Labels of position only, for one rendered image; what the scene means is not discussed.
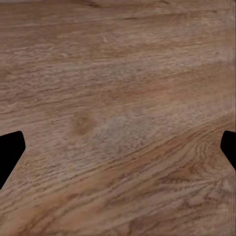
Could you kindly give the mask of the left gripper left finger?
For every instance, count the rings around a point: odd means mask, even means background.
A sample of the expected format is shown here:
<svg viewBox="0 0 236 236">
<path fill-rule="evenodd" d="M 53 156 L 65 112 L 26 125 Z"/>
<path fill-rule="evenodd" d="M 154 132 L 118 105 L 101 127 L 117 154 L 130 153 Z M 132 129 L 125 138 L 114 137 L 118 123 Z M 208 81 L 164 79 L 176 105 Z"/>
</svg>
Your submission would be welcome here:
<svg viewBox="0 0 236 236">
<path fill-rule="evenodd" d="M 0 190 L 25 149 L 26 144 L 21 131 L 0 136 Z"/>
</svg>

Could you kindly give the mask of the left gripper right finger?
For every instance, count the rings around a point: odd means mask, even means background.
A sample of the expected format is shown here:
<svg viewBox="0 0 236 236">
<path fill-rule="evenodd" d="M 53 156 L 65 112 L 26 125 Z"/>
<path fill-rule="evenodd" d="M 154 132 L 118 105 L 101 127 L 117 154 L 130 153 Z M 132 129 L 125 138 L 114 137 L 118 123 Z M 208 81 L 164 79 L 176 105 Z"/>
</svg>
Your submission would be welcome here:
<svg viewBox="0 0 236 236">
<path fill-rule="evenodd" d="M 220 148 L 236 170 L 236 133 L 225 131 Z"/>
</svg>

